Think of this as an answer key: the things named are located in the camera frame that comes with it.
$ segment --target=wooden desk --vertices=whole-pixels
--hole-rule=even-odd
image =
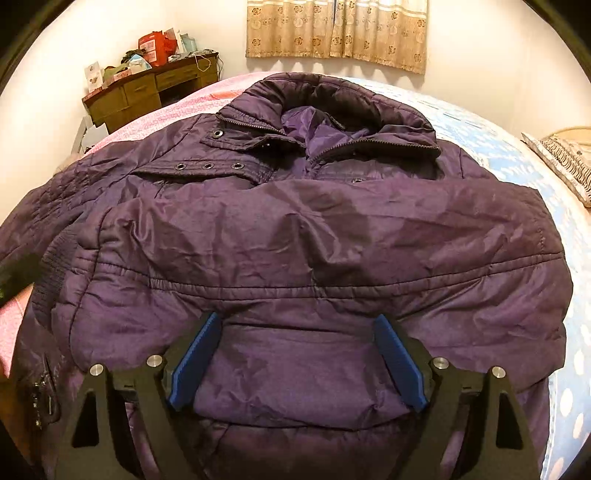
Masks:
[[[217,82],[217,53],[173,61],[113,82],[82,100],[92,121],[109,133]]]

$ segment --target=patterned bedding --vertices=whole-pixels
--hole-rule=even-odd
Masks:
[[[214,113],[245,88],[272,72],[257,72],[210,85],[145,115],[105,138],[92,151],[122,140],[140,140],[168,124],[198,113]],[[521,141],[458,106],[384,83],[347,78],[376,93],[407,103],[433,124],[437,136],[463,147],[497,178],[540,191],[562,236],[574,282],[564,324],[564,368],[550,377],[550,439],[542,480],[557,480],[591,430],[591,213]],[[0,361],[9,369],[15,335],[30,290],[0,310]]]

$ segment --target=purple jacket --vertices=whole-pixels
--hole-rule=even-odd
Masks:
[[[38,412],[50,477],[83,372],[139,365],[205,310],[222,339],[177,420],[213,479],[385,479],[415,419],[372,340],[382,312],[459,368],[503,366],[545,451],[572,290],[550,213],[353,83],[273,75],[101,149],[4,223],[0,266],[31,252],[15,374],[57,407]]]

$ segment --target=blue gripper pad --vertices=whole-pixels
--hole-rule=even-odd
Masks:
[[[176,411],[193,402],[221,336],[222,321],[216,313],[212,313],[170,375],[170,395],[167,400]]]
[[[374,320],[374,338],[402,401],[422,411],[428,404],[423,374],[383,314]]]

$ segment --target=curtain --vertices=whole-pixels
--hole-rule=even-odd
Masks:
[[[334,1],[249,0],[247,57],[330,56]]]
[[[427,0],[339,0],[330,56],[425,73]]]

